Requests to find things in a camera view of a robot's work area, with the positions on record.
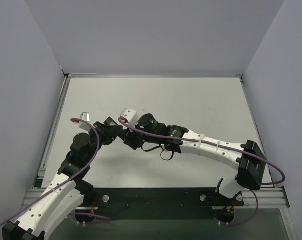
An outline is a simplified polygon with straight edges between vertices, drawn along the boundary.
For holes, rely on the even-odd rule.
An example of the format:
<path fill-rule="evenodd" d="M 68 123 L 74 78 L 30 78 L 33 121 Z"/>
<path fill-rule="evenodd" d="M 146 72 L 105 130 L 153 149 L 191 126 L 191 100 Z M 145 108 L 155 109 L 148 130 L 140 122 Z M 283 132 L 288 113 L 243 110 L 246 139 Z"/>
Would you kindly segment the black remote control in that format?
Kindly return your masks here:
<path fill-rule="evenodd" d="M 126 130 L 122 129 L 118 135 L 118 137 L 123 141 L 124 144 L 127 142 Z"/>

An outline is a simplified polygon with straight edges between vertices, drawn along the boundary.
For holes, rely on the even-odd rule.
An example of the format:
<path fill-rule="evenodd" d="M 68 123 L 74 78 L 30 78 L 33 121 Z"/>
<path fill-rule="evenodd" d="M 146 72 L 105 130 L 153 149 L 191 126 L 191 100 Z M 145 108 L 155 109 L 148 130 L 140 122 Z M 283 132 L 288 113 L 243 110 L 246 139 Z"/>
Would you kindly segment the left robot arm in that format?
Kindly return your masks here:
<path fill-rule="evenodd" d="M 92 203 L 93 186 L 83 180 L 102 146 L 110 145 L 123 127 L 110 123 L 90 124 L 72 118 L 84 133 L 73 138 L 70 152 L 42 195 L 7 221 L 2 228 L 4 240 L 48 240 L 76 207 Z"/>

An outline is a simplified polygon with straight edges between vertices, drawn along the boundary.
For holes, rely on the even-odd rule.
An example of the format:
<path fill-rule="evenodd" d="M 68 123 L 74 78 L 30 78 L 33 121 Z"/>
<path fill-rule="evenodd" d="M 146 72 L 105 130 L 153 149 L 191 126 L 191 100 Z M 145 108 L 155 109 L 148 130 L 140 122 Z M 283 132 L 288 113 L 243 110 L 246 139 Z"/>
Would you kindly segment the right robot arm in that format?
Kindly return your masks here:
<path fill-rule="evenodd" d="M 240 144 L 207 138 L 185 127 L 159 123 L 150 113 L 142 117 L 124 113 L 118 120 L 127 128 L 123 142 L 134 150 L 149 143 L 164 152 L 198 155 L 235 170 L 217 184 L 216 192 L 225 198 L 232 199 L 244 189 L 258 191 L 263 185 L 266 164 L 254 141 Z"/>

